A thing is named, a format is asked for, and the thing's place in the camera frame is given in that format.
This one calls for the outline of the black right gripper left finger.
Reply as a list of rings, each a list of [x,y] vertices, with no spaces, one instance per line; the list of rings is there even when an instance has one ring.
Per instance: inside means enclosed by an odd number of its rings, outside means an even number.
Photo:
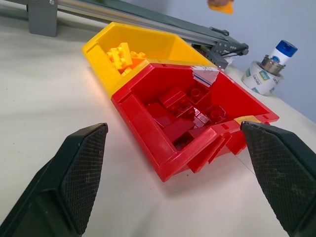
[[[0,225],[0,237],[82,237],[101,180],[107,133],[107,124],[98,123],[67,136]]]

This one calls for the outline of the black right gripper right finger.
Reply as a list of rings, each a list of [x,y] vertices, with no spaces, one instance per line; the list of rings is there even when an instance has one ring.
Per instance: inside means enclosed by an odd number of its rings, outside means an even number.
[[[289,237],[316,237],[316,153],[295,133],[244,121],[257,181]]]

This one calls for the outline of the orange-yellow toy brick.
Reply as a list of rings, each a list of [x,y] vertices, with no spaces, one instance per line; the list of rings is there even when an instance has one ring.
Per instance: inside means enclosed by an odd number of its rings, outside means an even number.
[[[221,12],[224,14],[233,14],[234,12],[234,8],[233,8],[233,2],[229,1],[226,5],[222,5],[222,6],[216,6],[216,5],[211,5],[210,3],[208,4],[209,8],[211,10],[217,11],[217,12]]]
[[[134,69],[140,63],[142,63],[145,59],[147,59],[146,54],[143,52],[136,53],[135,51],[130,52],[130,56],[132,59],[131,69]]]

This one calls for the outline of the grey conveyor belt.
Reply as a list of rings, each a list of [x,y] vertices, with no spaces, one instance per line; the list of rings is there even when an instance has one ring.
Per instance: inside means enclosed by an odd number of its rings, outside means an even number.
[[[28,20],[29,0],[2,1],[25,6]],[[58,0],[58,11],[105,23],[118,22],[177,34],[223,69],[228,65],[227,57],[249,52],[247,44],[233,39],[226,30],[200,26],[121,0]]]

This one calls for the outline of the red square one-stud brick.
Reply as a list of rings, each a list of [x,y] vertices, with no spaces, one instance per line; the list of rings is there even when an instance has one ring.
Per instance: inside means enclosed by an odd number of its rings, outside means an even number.
[[[219,105],[213,105],[207,108],[206,115],[212,125],[222,123],[227,118],[226,111]]]
[[[189,100],[197,104],[209,93],[209,88],[200,82],[196,82],[190,87],[188,92]]]

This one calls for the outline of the red plastic bin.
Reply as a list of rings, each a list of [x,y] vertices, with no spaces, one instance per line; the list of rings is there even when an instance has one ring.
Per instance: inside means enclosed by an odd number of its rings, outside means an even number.
[[[193,104],[188,92],[198,81],[193,78],[191,67],[150,63],[112,95],[113,104],[162,181],[187,169],[197,173],[225,153],[239,154],[246,148],[240,129],[244,120],[264,124],[278,120],[278,115],[222,71],[209,87],[209,93]],[[179,107],[166,109],[173,114],[188,102],[195,109],[192,120],[195,126],[175,144],[146,109],[148,104],[160,103],[158,98],[173,87],[183,90],[187,101]],[[226,111],[224,122],[210,123],[206,110],[213,105]]]

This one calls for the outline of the white label roll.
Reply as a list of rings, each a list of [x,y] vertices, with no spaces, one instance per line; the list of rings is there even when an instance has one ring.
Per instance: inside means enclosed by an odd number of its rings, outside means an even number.
[[[260,62],[253,61],[242,76],[241,81],[252,91],[263,96],[270,96],[284,77],[281,74],[273,75],[260,66]]]

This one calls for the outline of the dark red flat brick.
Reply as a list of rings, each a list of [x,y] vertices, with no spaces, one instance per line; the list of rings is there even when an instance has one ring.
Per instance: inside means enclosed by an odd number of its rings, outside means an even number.
[[[163,129],[164,134],[172,144],[175,144],[186,132],[191,130],[195,123],[189,119],[179,118]]]

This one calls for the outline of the red sloped toy brick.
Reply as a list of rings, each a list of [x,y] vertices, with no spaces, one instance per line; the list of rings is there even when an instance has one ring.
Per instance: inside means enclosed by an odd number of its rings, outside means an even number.
[[[164,129],[165,127],[174,123],[177,118],[171,114],[164,106],[160,103],[151,103],[146,106],[147,111],[153,117],[155,122],[159,125],[160,128]]]

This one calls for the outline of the red studded toy brick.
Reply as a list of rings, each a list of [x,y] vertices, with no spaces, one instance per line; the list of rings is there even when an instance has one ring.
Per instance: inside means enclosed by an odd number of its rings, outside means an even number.
[[[182,107],[180,107],[176,112],[173,113],[176,118],[183,118],[188,120],[194,120],[195,109],[193,105],[188,102]]]

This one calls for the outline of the white bottle blue cap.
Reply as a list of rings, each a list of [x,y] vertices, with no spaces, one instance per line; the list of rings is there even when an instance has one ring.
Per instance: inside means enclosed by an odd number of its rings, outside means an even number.
[[[298,48],[288,41],[281,40],[278,45],[274,48],[272,53],[268,56],[273,62],[276,62],[282,66],[293,57],[297,52]]]

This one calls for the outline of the white sticker on bin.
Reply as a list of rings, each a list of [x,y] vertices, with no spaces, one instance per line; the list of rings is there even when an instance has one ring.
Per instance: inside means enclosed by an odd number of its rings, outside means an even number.
[[[221,72],[217,67],[192,66],[192,75],[195,80],[206,87],[211,87]]]

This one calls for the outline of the red rectangular toy brick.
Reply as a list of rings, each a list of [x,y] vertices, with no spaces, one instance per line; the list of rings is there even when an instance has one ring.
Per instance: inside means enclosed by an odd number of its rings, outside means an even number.
[[[173,87],[158,98],[159,102],[165,107],[179,107],[187,101],[187,96],[183,90]]]

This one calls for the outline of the yellow long toy brick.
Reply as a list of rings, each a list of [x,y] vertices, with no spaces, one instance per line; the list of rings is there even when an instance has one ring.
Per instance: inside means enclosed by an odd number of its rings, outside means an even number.
[[[133,64],[129,46],[126,42],[121,43],[118,47],[111,48],[106,54],[121,74]]]

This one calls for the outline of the yellow plastic bin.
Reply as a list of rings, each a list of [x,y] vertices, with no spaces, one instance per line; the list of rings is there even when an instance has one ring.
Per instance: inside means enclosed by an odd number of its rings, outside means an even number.
[[[112,48],[126,43],[145,60],[126,75],[108,57]],[[112,22],[83,47],[82,52],[109,97],[150,63],[215,67],[176,34]]]

